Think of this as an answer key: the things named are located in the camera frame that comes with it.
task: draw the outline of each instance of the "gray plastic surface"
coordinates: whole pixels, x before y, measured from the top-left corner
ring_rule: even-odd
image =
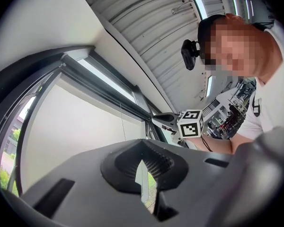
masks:
[[[61,178],[75,181],[53,220],[71,227],[87,226],[231,226],[263,209],[284,180],[284,129],[241,145],[234,156],[175,147],[159,141],[189,164],[176,189],[165,191],[168,206],[179,212],[159,222],[139,195],[121,193],[101,176],[100,163],[110,152],[140,142],[132,140],[73,156],[32,186],[22,199],[34,206]],[[204,162],[229,161],[226,168]]]

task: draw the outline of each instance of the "corrugated metal ceiling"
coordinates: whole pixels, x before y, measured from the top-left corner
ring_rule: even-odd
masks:
[[[177,111],[204,106],[205,102],[200,104],[206,91],[204,67],[188,71],[180,53],[185,39],[197,38],[198,20],[188,0],[89,1],[91,8],[138,52]],[[222,0],[203,0],[203,3],[208,16],[224,14]]]

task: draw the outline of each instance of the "black cable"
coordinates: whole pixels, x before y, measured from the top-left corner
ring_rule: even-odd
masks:
[[[203,142],[203,144],[205,145],[205,147],[206,147],[210,152],[212,152],[212,150],[209,148],[209,145],[207,144],[207,142],[205,141],[205,139],[203,138],[203,136],[201,136],[201,139],[202,139],[202,142]]]

